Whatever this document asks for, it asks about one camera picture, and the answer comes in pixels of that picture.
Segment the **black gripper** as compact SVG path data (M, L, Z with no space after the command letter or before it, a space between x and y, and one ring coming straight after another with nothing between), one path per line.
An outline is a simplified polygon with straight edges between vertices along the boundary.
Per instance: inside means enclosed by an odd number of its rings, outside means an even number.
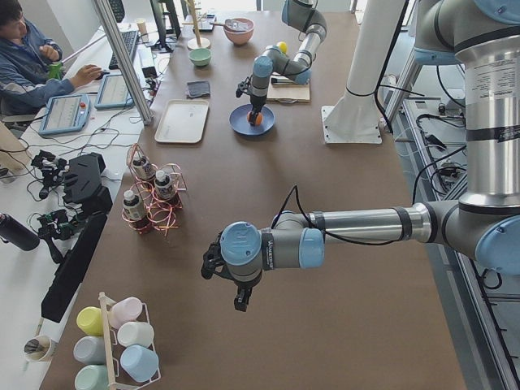
M232 275L222 257L220 244L217 240L210 243L208 250L203 254L201 265L201 277L203 279L210 280L214 275L231 280L237 286L234 308L239 311L246 311L253 292L253 281L240 281Z
M252 77L247 76L236 87L236 97L240 98L243 94L249 96L249 100L252 105L250 110L251 124L260 125L261 111L267 101L267 88L260 89L260 91L258 91L257 88L253 86Z

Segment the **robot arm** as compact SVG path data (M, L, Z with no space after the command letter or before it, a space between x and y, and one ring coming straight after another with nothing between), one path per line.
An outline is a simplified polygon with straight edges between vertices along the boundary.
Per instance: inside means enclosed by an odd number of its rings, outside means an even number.
M251 74L236 88L236 96L248 95L251 105L238 118L254 128L259 127L263 120L262 109L267 102L271 76L275 73L297 85L307 84L318 48L327 37L327 22L313 1L286 1L281 18L304 35L298 51L291 58L281 45L267 46L253 61Z
M421 1L414 45L421 63L462 63L467 189L456 200L330 212L281 209L269 228L225 227L201 265L237 287L246 310L265 271L314 268L325 245L383 246L415 240L456 250L502 275L519 272L519 4Z

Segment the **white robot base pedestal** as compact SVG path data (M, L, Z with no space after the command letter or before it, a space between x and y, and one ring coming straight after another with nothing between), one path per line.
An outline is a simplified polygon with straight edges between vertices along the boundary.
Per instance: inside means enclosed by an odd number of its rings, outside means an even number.
M334 106L323 107L326 143L382 142L377 89L407 6L407 1L369 1L366 4L344 96Z

